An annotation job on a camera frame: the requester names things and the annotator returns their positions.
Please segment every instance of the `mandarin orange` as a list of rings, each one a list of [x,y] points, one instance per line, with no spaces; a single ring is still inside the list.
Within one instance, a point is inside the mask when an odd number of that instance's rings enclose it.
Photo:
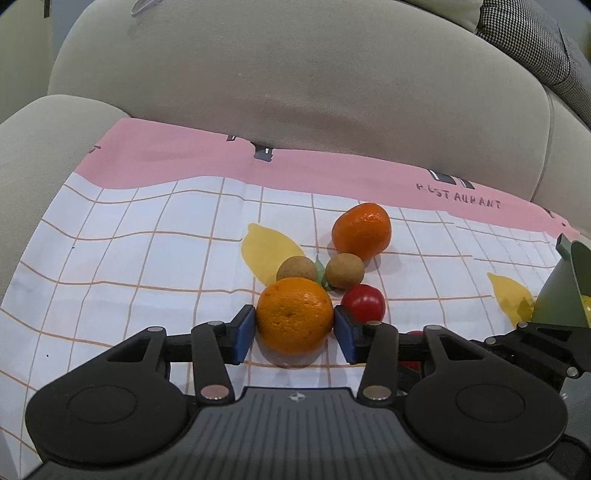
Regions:
[[[333,305],[316,282],[283,278],[261,293],[256,325],[267,347],[284,355],[311,353],[332,329]]]
[[[388,212],[376,203],[357,205],[339,218],[332,229],[332,241],[339,253],[369,260],[386,250],[392,238]]]

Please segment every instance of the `fabric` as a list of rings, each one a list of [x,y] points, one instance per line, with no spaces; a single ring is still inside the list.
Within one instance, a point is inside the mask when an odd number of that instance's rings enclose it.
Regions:
[[[35,100],[0,125],[0,299],[52,198],[105,132],[127,117],[95,100]]]
[[[591,238],[589,179],[591,178],[591,134],[556,94],[549,92],[554,126],[548,143],[548,164],[533,202],[569,220]]]
[[[591,127],[591,66],[535,0],[484,0],[476,34],[527,68]]]
[[[136,18],[132,5],[85,10],[51,93],[534,192],[550,126],[543,87],[448,20],[391,0],[165,0]]]
[[[428,12],[439,15],[474,33],[480,18],[482,0],[406,0]]]
[[[421,168],[293,150],[274,150],[269,163],[240,138],[123,119],[55,196],[0,306],[0,439],[9,445],[0,465],[16,466],[2,476],[38,462],[22,415],[39,388],[149,326],[187,333],[256,304],[264,285],[241,254],[253,224],[326,265],[335,220],[366,201],[387,210],[392,241],[364,283],[382,292],[384,321],[402,332],[436,323],[483,340],[510,331],[493,279],[535,297],[559,258],[556,236],[578,235],[536,205]],[[342,294],[329,295],[338,304]],[[228,371],[238,395],[247,385],[356,391],[363,366],[348,365],[330,335],[291,359],[255,341]],[[191,372],[171,370],[189,394]]]

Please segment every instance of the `green container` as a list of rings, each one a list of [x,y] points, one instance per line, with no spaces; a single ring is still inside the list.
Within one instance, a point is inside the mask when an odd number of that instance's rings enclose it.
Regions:
[[[561,260],[535,301],[531,321],[588,328],[581,295],[591,297],[591,251],[577,240],[569,242],[564,235],[556,240],[556,250]]]

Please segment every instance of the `yellow lemon print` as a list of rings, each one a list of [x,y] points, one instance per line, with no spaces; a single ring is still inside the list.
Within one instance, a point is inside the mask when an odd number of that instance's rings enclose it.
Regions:
[[[257,223],[248,225],[241,252],[248,268],[266,287],[275,283],[277,270],[285,260],[297,255],[304,256],[300,246],[291,238]]]
[[[585,310],[585,316],[587,317],[587,324],[591,328],[591,297],[581,295],[581,302],[583,303],[583,310]]]
[[[508,277],[487,273],[501,310],[509,317],[513,327],[519,322],[529,322],[534,311],[534,299],[530,291]]]

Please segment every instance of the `cherry tomato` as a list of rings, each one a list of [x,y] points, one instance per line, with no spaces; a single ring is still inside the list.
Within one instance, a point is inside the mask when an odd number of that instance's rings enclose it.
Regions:
[[[347,307],[357,321],[381,322],[386,314],[386,301],[377,289],[369,285],[355,285],[343,296],[340,304]]]
[[[422,330],[413,330],[412,332],[408,332],[411,335],[422,335]],[[421,362],[398,362],[400,365],[411,368],[412,370],[416,370],[417,372],[421,371]]]

